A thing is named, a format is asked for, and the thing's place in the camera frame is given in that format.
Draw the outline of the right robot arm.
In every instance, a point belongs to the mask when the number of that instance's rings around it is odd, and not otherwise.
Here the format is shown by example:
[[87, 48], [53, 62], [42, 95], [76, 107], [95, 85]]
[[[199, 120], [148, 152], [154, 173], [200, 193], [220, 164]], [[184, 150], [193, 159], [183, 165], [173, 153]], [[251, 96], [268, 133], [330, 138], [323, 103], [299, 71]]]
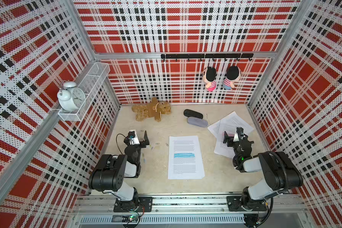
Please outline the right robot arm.
[[243, 205], [267, 200], [303, 185], [300, 171], [285, 153], [267, 151], [252, 156], [254, 142], [244, 134], [243, 128], [238, 127], [233, 136], [224, 132], [223, 143], [233, 148], [235, 155], [232, 161], [237, 171], [262, 171], [264, 176], [257, 184], [244, 188], [240, 198]]

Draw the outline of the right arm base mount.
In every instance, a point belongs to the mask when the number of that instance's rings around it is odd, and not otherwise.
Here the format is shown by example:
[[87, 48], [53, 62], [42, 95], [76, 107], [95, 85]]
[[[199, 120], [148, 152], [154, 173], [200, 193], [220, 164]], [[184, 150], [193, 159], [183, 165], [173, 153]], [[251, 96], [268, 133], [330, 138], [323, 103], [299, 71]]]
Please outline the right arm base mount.
[[228, 196], [227, 206], [229, 211], [238, 212], [267, 212], [266, 202], [264, 200], [252, 200], [249, 198], [243, 199], [241, 195], [238, 196]]

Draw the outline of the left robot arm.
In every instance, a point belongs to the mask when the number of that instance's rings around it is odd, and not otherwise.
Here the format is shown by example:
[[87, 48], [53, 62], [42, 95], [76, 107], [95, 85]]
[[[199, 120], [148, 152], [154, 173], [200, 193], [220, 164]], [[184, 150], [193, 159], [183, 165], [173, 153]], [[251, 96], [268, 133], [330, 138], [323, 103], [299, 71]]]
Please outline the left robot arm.
[[139, 140], [136, 131], [128, 132], [123, 141], [125, 150], [120, 155], [102, 155], [90, 174], [88, 186], [104, 194], [110, 193], [121, 202], [138, 204], [136, 188], [124, 182], [125, 178], [138, 178], [141, 172], [141, 150], [150, 142], [147, 132]]

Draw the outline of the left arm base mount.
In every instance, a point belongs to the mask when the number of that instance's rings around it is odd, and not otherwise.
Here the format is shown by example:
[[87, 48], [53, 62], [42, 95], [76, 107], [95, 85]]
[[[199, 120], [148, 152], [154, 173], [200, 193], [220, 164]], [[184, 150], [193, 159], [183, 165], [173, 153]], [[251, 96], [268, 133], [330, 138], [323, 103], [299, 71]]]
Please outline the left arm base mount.
[[116, 200], [113, 212], [151, 212], [153, 197], [136, 197], [131, 201]]

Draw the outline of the blue highlighted paper document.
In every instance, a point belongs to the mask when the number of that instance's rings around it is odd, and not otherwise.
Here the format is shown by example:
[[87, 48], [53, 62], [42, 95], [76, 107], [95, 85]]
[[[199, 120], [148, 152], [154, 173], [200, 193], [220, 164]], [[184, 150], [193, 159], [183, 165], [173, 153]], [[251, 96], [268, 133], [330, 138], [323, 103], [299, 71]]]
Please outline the blue highlighted paper document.
[[197, 136], [169, 137], [169, 180], [200, 180], [205, 177]]

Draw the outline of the pink highlighted paper document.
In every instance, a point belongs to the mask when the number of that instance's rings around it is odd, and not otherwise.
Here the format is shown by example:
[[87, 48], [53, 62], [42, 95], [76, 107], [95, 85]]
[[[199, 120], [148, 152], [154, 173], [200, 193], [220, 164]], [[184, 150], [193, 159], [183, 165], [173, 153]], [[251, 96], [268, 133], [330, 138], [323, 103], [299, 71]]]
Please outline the pink highlighted paper document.
[[235, 156], [233, 147], [227, 147], [227, 144], [223, 143], [223, 139], [223, 134], [219, 134], [217, 136], [214, 153], [228, 158], [233, 158]]

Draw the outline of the yellow highlighted paper document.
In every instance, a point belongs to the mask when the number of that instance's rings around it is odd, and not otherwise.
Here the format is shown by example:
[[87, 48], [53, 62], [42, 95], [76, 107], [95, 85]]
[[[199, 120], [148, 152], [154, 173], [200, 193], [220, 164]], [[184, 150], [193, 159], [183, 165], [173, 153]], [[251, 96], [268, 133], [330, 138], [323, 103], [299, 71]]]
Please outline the yellow highlighted paper document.
[[223, 133], [227, 132], [227, 134], [232, 135], [236, 132], [236, 128], [243, 128], [243, 132], [246, 135], [249, 135], [254, 131], [254, 128], [249, 125], [246, 121], [244, 121], [241, 117], [237, 115], [236, 112], [232, 112], [221, 120], [215, 122], [214, 124], [208, 127], [208, 130], [218, 139], [221, 140], [223, 137]]

